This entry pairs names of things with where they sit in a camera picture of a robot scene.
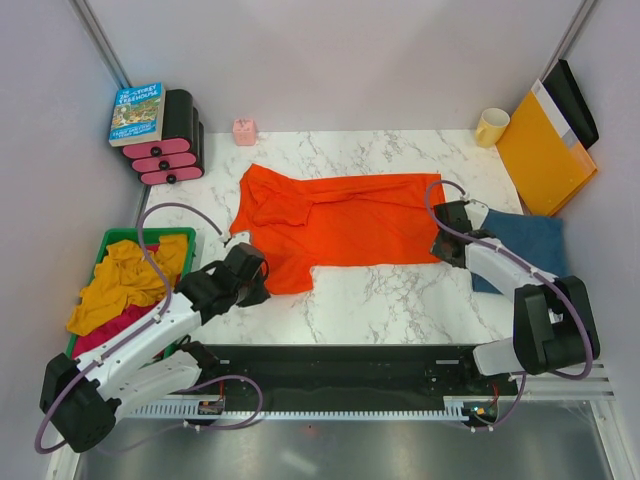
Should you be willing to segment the orange t-shirt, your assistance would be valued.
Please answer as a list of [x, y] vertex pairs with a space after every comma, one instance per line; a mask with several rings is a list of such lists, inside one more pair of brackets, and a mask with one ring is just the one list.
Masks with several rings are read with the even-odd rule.
[[315, 267], [436, 262], [438, 227], [427, 211], [444, 202], [440, 175], [383, 174], [297, 180], [253, 164], [240, 180], [230, 226], [246, 232], [269, 265], [275, 295], [307, 292]]

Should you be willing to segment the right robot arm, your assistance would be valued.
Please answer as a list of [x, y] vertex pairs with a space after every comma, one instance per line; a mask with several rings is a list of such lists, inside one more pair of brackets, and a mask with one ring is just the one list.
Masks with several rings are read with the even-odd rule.
[[458, 368], [467, 392], [483, 392], [498, 374], [549, 373], [587, 378], [600, 347], [584, 282], [557, 277], [515, 254], [492, 232], [475, 229], [464, 200], [428, 208], [438, 227], [432, 254], [485, 278], [513, 305], [512, 336], [476, 346]]

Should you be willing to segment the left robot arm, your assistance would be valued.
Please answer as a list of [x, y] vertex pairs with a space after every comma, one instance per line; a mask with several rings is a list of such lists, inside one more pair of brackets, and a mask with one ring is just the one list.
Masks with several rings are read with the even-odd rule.
[[137, 408], [169, 393], [208, 393], [219, 369], [187, 344], [168, 358], [153, 356], [233, 307], [258, 305], [269, 293], [263, 253], [247, 243], [221, 261], [185, 275], [168, 297], [130, 327], [72, 359], [61, 353], [45, 368], [40, 408], [61, 445], [86, 452]]

